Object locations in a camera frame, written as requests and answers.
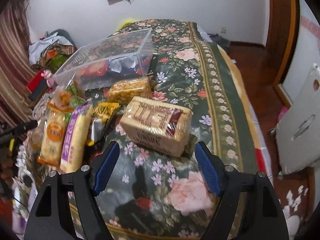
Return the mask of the orange label rice cracker pack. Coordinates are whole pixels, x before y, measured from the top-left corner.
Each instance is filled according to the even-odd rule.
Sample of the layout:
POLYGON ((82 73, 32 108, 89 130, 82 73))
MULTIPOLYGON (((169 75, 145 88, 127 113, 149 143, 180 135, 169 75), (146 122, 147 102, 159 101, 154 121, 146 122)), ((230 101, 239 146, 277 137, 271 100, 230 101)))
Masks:
POLYGON ((63 143, 73 108, 60 109, 48 103, 44 122, 39 162, 58 167, 61 161, 63 143))

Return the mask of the yellow snack mix packet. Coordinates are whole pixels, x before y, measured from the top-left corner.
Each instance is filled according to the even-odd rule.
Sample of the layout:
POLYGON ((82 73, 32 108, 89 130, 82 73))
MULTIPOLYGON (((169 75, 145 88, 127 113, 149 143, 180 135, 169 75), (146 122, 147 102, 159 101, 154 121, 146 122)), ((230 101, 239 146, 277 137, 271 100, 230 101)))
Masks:
POLYGON ((104 136, 109 123, 119 108, 120 104, 117 102, 101 102, 93 108, 93 115, 86 140, 87 146, 93 146, 104 136))

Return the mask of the beige biscuit brick package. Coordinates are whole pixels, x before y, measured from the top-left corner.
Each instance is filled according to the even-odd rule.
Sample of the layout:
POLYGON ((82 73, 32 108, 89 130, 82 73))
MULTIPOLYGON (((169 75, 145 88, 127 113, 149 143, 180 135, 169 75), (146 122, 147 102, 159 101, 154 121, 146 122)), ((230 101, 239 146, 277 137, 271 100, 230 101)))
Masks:
POLYGON ((192 115, 187 107, 135 96, 119 123, 135 144, 178 158, 189 141, 192 115))

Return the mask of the green edged clear cookie bag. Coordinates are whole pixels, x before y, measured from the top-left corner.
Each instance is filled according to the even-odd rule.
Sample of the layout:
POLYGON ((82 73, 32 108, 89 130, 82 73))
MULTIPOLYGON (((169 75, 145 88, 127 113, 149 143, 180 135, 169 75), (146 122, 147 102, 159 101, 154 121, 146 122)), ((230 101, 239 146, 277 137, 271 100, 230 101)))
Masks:
POLYGON ((49 104, 59 109, 71 107, 71 97, 78 96, 80 93, 81 88, 78 83, 71 79, 66 84, 56 87, 49 104))

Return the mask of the purple label rice cracker pack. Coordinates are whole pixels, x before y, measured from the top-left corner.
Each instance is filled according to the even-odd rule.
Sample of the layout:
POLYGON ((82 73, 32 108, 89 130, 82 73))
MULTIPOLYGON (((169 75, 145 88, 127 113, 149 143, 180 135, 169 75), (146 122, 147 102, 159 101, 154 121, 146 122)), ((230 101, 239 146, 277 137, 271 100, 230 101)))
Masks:
POLYGON ((92 113, 93 105, 87 102, 76 107, 71 114, 60 161, 60 170, 63 173, 75 172, 82 165, 92 113))

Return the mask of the floral green bedspread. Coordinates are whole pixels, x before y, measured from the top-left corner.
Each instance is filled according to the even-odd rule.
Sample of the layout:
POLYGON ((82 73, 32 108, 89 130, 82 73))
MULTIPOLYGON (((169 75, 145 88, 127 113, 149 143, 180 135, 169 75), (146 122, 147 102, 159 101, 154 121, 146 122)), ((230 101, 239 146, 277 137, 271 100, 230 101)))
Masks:
POLYGON ((120 147, 96 201, 114 239, 199 239, 219 200, 207 190, 195 144, 202 141, 225 164, 255 173, 264 168, 264 139, 239 69, 220 46, 205 40, 196 23, 149 19, 115 35, 143 29, 151 29, 153 40, 153 99, 191 109, 189 142, 179 158, 138 146, 121 127, 118 112, 103 143, 85 153, 90 157, 112 140, 120 147))

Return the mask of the red and black box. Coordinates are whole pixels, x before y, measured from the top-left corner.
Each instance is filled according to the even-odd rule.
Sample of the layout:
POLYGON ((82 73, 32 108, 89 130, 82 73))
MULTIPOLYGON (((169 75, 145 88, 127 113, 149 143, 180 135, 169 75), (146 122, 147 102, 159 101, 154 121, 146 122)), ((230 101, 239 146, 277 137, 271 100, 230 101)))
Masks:
POLYGON ((44 77, 44 70, 37 72, 27 84, 27 91, 29 92, 29 100, 31 102, 38 101, 41 96, 46 92, 48 86, 44 77))

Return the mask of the striped maroon curtain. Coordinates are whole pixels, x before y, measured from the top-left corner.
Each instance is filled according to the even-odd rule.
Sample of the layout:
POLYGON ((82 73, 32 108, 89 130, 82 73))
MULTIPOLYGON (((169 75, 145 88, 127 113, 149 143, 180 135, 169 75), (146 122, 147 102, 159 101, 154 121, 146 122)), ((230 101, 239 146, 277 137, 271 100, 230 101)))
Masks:
POLYGON ((1 12, 1 121, 12 127, 32 117, 27 84, 36 73, 29 45, 25 0, 9 0, 1 12))

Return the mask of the green jelly cup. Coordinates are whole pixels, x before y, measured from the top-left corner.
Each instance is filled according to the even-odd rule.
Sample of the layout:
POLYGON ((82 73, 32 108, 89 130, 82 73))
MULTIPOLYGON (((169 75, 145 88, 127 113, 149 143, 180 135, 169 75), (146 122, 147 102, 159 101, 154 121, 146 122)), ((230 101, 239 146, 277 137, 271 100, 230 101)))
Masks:
POLYGON ((69 106, 76 108, 78 106, 82 106, 85 102, 86 102, 85 99, 83 99, 79 96, 73 95, 73 96, 71 96, 71 98, 69 100, 69 106))

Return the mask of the pink plush toy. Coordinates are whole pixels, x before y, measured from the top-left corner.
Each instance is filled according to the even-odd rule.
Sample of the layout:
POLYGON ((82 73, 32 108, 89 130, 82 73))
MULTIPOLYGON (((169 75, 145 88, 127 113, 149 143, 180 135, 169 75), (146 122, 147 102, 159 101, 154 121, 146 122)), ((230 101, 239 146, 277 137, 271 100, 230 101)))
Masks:
POLYGON ((44 70, 41 76, 46 80, 49 88, 54 88, 56 86, 54 74, 52 74, 49 69, 44 70))

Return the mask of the golden puffed rice cake pack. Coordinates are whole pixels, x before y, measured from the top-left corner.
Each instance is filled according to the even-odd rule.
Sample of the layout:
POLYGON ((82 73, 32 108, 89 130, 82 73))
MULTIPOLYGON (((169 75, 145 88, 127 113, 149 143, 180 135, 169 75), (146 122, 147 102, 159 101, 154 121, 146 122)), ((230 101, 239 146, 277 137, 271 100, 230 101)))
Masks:
POLYGON ((147 99, 152 98, 148 77, 121 80, 114 83, 108 90, 107 101, 127 105, 135 96, 147 99))

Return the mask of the pile of clothes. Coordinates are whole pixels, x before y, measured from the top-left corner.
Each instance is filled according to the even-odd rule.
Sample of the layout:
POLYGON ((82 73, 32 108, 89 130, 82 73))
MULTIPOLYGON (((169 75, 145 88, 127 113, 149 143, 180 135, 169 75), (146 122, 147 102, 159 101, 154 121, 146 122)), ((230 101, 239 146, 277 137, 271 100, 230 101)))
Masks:
POLYGON ((33 70, 48 69, 55 74, 76 49, 69 33, 57 29, 29 46, 29 63, 33 70))

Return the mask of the red snack packet in bin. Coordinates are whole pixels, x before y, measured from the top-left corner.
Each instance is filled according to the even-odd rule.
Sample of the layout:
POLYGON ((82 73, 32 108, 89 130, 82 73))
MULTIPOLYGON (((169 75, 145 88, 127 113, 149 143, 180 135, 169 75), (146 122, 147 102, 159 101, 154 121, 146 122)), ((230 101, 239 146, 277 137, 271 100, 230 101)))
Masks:
POLYGON ((92 63, 85 68, 79 70, 80 77, 100 77, 104 76, 108 71, 108 61, 100 61, 92 63))

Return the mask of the blue silver snack packet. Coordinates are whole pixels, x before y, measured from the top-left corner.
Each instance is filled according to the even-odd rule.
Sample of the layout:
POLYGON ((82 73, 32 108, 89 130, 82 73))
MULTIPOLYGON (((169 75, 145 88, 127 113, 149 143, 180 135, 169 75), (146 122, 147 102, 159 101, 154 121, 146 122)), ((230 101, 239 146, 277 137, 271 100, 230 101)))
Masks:
POLYGON ((139 67, 135 56, 123 56, 109 61, 109 71, 117 76, 134 76, 139 67))

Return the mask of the clear plastic storage bin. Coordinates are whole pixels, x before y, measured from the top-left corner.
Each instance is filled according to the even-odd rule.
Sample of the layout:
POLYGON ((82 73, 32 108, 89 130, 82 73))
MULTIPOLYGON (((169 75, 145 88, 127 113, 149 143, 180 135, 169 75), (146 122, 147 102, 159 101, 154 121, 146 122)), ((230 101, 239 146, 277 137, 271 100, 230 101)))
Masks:
POLYGON ((75 79, 85 90, 145 77, 153 56, 152 29, 122 33, 80 47, 54 74, 58 85, 75 79))

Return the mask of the yellow plush object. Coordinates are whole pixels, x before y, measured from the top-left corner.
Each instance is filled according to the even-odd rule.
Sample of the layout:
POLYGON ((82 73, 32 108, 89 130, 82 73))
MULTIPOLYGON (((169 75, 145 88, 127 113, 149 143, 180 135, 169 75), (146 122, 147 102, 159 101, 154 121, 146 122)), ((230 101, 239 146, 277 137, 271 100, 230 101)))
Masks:
POLYGON ((132 23, 135 23, 135 22, 136 22, 135 19, 132 19, 132 18, 126 19, 123 22, 121 22, 121 24, 120 24, 118 29, 120 30, 121 28, 125 27, 126 25, 132 24, 132 23))

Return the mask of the wooden door frame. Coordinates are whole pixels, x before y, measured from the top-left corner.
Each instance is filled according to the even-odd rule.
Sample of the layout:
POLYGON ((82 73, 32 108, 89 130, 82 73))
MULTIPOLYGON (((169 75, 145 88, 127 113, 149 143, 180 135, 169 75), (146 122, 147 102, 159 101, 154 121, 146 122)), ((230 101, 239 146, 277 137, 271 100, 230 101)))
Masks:
POLYGON ((274 70, 272 87, 283 105, 290 107, 291 99, 282 88, 295 52, 300 24, 299 0, 269 0, 269 25, 266 51, 268 65, 274 70))

